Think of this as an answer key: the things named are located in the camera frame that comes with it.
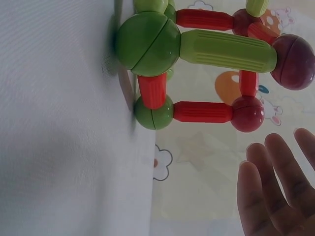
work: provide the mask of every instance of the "finger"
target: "finger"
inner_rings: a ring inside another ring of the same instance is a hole
[[[237,204],[245,236],[280,235],[269,218],[259,172],[253,163],[245,162],[240,166]]]
[[[294,132],[294,137],[307,160],[315,170],[315,136],[307,129],[297,129]]]
[[[305,218],[300,211],[291,208],[286,202],[265,146],[251,145],[247,149],[247,160],[255,164],[259,171],[263,196],[272,223],[282,234],[287,234]]]
[[[265,145],[289,204],[301,210],[306,218],[315,214],[315,190],[283,138],[277,134],[268,135]]]
[[[296,227],[288,236],[311,236],[315,232],[315,215],[311,216],[303,225]]]

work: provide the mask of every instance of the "toy structure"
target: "toy structure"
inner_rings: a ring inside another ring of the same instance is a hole
[[[141,97],[134,112],[140,124],[163,129],[172,119],[181,122],[231,122],[252,132],[264,120],[255,98],[258,74],[270,72],[281,86],[301,90],[315,76],[311,46],[296,35],[277,35],[262,24],[268,0],[247,0],[233,16],[223,12],[182,9],[173,0],[134,0],[137,14],[119,29],[115,50],[119,61],[137,75]],[[180,33],[177,25],[197,28]],[[232,30],[234,34],[210,30]],[[242,97],[224,103],[178,102],[166,94],[167,78],[178,58],[190,63],[240,70]]]

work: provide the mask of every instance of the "orange balloon print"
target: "orange balloon print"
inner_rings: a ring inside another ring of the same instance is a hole
[[[227,105],[232,105],[235,99],[242,96],[239,83],[232,79],[233,76],[239,75],[239,72],[227,71],[220,74],[216,79],[216,92],[221,100]]]

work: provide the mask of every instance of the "white cloth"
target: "white cloth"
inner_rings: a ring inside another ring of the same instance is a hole
[[[132,0],[0,1],[0,235],[146,236],[155,133],[112,39]]]

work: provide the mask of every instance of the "red magnetic stick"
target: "red magnetic stick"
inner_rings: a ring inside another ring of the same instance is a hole
[[[182,9],[177,11],[176,24],[185,28],[226,31],[233,29],[234,19],[224,12]]]
[[[148,109],[159,109],[166,102],[167,73],[145,77],[138,75],[143,104]]]
[[[178,102],[174,119],[181,122],[225,123],[232,119],[232,107],[224,103]]]
[[[242,96],[255,97],[258,91],[258,73],[240,70],[240,91]]]
[[[275,42],[276,38],[279,37],[279,35],[264,26],[262,23],[256,22],[252,23],[249,26],[248,37],[260,39],[262,41],[265,41],[269,45],[272,45]]]

